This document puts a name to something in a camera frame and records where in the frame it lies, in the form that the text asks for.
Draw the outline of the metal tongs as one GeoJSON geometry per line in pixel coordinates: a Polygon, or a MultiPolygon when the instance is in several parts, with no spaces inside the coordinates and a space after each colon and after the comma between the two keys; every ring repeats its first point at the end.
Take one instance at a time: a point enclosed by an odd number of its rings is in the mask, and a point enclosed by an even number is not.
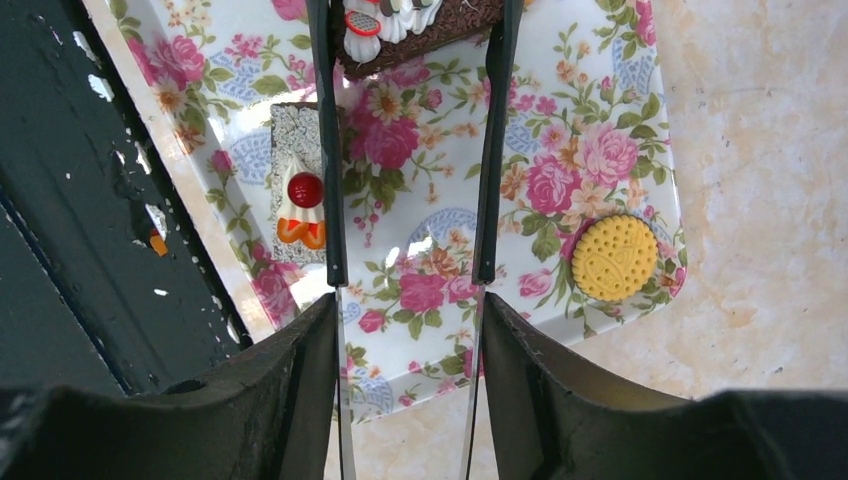
{"type": "MultiPolygon", "coordinates": [[[[344,479],[354,479],[357,473],[353,451],[351,393],[346,366],[341,302],[341,291],[348,284],[341,170],[342,142],[339,138],[337,105],[332,82],[334,52],[330,43],[330,4],[327,1],[309,1],[306,6],[315,67],[320,154],[324,180],[323,208],[327,233],[325,257],[326,280],[329,290],[317,302],[323,307],[326,319],[332,320],[336,324],[335,343],[338,362],[336,412],[340,474],[344,479]]],[[[494,281],[497,271],[498,189],[501,181],[504,135],[514,56],[523,9],[524,4],[521,1],[503,2],[502,17],[491,29],[485,58],[485,69],[490,81],[491,94],[480,162],[472,270],[472,282],[477,287],[477,303],[472,334],[471,380],[468,385],[465,433],[458,473],[461,479],[468,478],[472,462],[482,358],[484,299],[486,288],[494,281]]]]}

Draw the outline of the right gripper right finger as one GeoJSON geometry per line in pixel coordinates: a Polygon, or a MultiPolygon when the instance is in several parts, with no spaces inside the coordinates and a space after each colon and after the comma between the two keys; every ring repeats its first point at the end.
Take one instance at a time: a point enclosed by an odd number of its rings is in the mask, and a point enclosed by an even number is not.
{"type": "Polygon", "coordinates": [[[482,353],[502,479],[843,479],[843,391],[687,400],[614,374],[484,300],[482,353]]]}

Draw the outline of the orange macaron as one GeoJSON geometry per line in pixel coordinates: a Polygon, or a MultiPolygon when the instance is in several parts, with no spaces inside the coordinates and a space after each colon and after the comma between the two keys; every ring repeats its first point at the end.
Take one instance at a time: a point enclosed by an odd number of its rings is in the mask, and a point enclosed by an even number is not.
{"type": "Polygon", "coordinates": [[[594,222],[577,239],[571,269],[588,297],[620,302],[642,289],[657,260],[658,242],[649,225],[635,216],[613,215],[594,222]]]}

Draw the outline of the chocolate cake slice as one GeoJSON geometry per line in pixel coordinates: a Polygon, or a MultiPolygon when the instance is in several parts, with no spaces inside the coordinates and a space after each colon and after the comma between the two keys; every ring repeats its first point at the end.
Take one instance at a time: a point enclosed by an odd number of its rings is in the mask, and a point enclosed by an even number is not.
{"type": "Polygon", "coordinates": [[[323,39],[346,77],[398,67],[504,19],[503,1],[330,1],[323,39]]]}

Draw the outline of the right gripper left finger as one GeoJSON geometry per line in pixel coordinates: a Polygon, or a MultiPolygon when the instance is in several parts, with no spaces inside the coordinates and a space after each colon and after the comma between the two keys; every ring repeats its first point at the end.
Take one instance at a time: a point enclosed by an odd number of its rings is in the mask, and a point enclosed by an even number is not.
{"type": "Polygon", "coordinates": [[[336,299],[158,395],[1,393],[5,479],[319,479],[336,385],[336,299]]]}

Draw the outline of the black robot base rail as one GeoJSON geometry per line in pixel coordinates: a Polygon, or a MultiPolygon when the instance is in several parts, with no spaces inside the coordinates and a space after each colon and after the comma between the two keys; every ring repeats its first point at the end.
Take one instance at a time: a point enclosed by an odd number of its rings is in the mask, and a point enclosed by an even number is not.
{"type": "Polygon", "coordinates": [[[1,384],[157,393],[252,341],[79,1],[1,5],[1,384]]]}

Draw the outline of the white strawberry cake slice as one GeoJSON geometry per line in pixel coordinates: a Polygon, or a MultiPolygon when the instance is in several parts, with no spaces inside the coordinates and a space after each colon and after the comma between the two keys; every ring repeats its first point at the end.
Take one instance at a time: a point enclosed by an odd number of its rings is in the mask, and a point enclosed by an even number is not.
{"type": "Polygon", "coordinates": [[[271,107],[271,227],[274,259],[319,264],[326,257],[325,188],[317,108],[271,107]]]}

